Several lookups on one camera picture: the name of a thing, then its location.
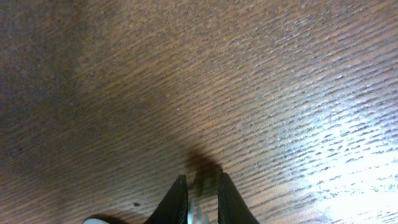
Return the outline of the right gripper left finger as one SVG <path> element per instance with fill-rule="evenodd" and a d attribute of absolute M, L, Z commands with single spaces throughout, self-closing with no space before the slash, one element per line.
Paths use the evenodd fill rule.
<path fill-rule="evenodd" d="M 144 224 L 187 224 L 188 184 L 185 175 L 179 175 L 158 207 Z"/>

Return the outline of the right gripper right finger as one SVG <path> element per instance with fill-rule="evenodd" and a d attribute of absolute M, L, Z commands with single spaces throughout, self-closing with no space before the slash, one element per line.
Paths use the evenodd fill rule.
<path fill-rule="evenodd" d="M 217 196 L 219 224 L 259 224 L 225 172 L 220 172 Z"/>

